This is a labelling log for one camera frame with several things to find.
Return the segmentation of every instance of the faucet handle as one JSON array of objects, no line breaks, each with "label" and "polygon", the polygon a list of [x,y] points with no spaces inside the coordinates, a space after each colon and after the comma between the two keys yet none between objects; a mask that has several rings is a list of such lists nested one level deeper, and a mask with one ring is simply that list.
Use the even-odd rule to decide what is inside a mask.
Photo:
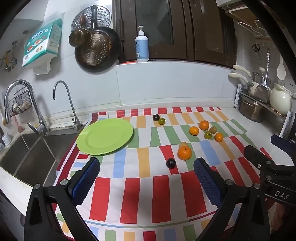
[{"label": "faucet handle", "polygon": [[27,124],[32,129],[32,131],[34,131],[37,135],[39,135],[45,128],[43,124],[39,125],[37,128],[30,123],[27,123]]},{"label": "faucet handle", "polygon": [[80,120],[77,118],[72,118],[72,121],[74,123],[74,129],[77,131],[80,131],[83,128],[83,125],[81,125]]}]

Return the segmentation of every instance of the plate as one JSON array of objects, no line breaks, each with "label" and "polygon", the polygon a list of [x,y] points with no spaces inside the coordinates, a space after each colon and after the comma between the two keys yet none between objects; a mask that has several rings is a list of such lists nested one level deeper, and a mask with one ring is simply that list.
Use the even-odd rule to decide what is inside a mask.
[{"label": "plate", "polygon": [[89,155],[102,155],[126,144],[133,134],[133,126],[124,119],[99,120],[79,134],[76,144]]}]

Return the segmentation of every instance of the glass cabinet door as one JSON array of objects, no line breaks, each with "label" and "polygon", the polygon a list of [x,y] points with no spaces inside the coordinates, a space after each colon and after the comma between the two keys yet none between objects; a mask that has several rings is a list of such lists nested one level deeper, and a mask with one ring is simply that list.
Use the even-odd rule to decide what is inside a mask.
[{"label": "glass cabinet door", "polygon": [[189,4],[193,20],[195,60],[226,66],[235,64],[233,20],[217,7],[216,0],[189,0]]},{"label": "glass cabinet door", "polygon": [[121,0],[124,60],[136,59],[138,26],[149,41],[150,59],[187,59],[186,32],[180,0]]}]

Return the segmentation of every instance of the stainless steel sink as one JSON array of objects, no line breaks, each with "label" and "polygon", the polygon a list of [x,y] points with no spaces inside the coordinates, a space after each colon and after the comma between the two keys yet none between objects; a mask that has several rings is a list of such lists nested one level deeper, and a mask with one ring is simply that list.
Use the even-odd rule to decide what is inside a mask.
[{"label": "stainless steel sink", "polygon": [[57,166],[76,136],[74,129],[51,131],[44,137],[21,135],[0,160],[0,166],[31,186],[51,186]]}]

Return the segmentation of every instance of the small green fruit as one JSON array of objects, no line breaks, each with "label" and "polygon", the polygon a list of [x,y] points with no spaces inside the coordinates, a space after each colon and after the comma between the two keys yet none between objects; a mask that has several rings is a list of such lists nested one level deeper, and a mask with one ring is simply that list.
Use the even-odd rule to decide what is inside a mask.
[{"label": "small green fruit", "polygon": [[210,131],[206,131],[204,137],[205,139],[210,140],[213,137],[213,134]]},{"label": "small green fruit", "polygon": [[165,119],[163,117],[162,118],[159,118],[158,123],[160,125],[164,125],[165,124]]},{"label": "small green fruit", "polygon": [[212,126],[212,127],[210,128],[210,132],[211,132],[212,134],[215,134],[215,133],[217,132],[217,127]]}]

